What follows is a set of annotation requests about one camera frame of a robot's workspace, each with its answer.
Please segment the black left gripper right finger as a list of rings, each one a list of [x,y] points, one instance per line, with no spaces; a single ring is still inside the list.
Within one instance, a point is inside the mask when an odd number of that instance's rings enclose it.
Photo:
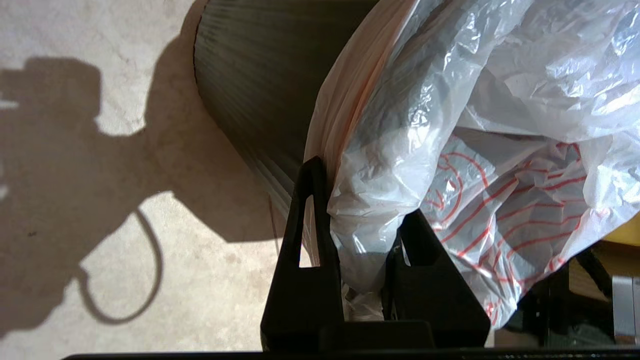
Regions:
[[[385,262],[386,321],[423,321],[439,348],[484,347],[490,320],[420,210],[407,214]]]

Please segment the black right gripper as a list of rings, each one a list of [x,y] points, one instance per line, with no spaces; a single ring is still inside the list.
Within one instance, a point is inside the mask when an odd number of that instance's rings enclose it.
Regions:
[[[583,269],[595,294],[571,288],[572,270]],[[506,331],[535,338],[540,347],[612,346],[615,343],[612,276],[588,248],[538,282],[518,303]]]

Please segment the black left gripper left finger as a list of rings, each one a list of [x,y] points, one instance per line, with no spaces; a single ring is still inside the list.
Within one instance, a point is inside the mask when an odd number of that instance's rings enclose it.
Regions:
[[[266,352],[316,352],[323,330],[345,320],[339,256],[330,235],[327,173],[319,157],[302,164],[260,323]],[[319,264],[300,266],[306,202],[313,198]]]

